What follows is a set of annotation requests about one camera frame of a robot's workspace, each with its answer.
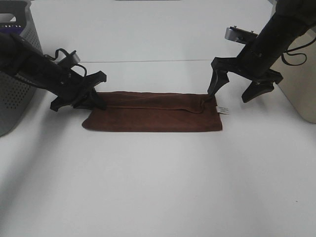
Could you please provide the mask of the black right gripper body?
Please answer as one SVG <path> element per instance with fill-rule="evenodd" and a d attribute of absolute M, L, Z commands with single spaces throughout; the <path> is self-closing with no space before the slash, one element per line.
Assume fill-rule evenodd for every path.
<path fill-rule="evenodd" d="M 283 80 L 281 73 L 271 69 L 281 56 L 280 51 L 247 49 L 237 57 L 216 57 L 211 63 L 212 69 L 233 72 L 255 82 L 272 81 L 276 84 Z"/>

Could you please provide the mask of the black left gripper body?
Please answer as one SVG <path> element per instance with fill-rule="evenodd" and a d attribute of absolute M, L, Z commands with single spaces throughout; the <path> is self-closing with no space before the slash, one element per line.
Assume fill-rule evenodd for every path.
<path fill-rule="evenodd" d="M 107 81 L 107 76 L 102 71 L 98 71 L 94 74 L 83 77 L 83 81 L 79 83 L 71 83 L 62 89 L 61 92 L 57 93 L 57 97 L 61 97 L 65 100 L 73 100 L 70 105 L 73 107 L 73 104 L 80 99 L 85 93 L 95 89 L 94 87 L 102 82 Z"/>

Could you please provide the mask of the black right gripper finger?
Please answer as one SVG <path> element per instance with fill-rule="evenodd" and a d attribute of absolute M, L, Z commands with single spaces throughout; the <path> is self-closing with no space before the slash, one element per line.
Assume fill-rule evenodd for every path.
<path fill-rule="evenodd" d="M 213 70 L 211 82 L 207 90 L 209 95 L 215 95 L 222 86 L 229 83 L 229 78 L 227 74 L 228 71 L 220 69 Z"/>
<path fill-rule="evenodd" d="M 255 82 L 253 81 L 249 87 L 242 94 L 242 100 L 244 103 L 251 101 L 252 99 L 261 96 L 265 93 L 270 93 L 274 90 L 273 82 L 263 81 Z"/>

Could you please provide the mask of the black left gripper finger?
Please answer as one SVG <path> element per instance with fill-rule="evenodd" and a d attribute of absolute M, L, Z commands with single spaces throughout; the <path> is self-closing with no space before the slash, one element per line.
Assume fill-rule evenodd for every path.
<path fill-rule="evenodd" d="M 107 108 L 106 102 L 101 98 L 95 89 L 85 93 L 80 99 L 73 104 L 74 109 L 88 109 L 95 108 L 105 110 Z"/>
<path fill-rule="evenodd" d="M 73 100 L 65 100 L 61 97 L 57 97 L 50 104 L 50 109 L 57 112 L 61 107 L 71 105 Z"/>

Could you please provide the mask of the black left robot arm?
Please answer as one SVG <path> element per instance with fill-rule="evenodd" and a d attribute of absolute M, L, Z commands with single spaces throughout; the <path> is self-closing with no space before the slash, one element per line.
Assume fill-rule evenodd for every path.
<path fill-rule="evenodd" d="M 106 102 L 99 97 L 95 86 L 106 82 L 102 71 L 80 75 L 73 71 L 79 66 L 79 57 L 73 51 L 60 48 L 51 57 L 41 53 L 17 34 L 0 35 L 0 70 L 25 83 L 57 95 L 50 108 L 58 111 L 63 106 L 78 109 L 106 109 Z"/>

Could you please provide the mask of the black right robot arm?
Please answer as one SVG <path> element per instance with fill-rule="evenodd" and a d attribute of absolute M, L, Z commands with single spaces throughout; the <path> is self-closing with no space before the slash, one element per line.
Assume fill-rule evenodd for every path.
<path fill-rule="evenodd" d="M 265 93 L 273 91 L 282 75 L 271 69 L 278 58 L 291 50 L 289 46 L 316 25 L 316 2 L 314 0 L 279 0 L 275 12 L 259 34 L 237 27 L 229 27 L 225 39 L 242 43 L 244 48 L 237 57 L 216 57 L 211 62 L 212 77 L 208 95 L 214 97 L 217 91 L 229 82 L 232 72 L 251 81 L 242 94 L 247 103 Z"/>

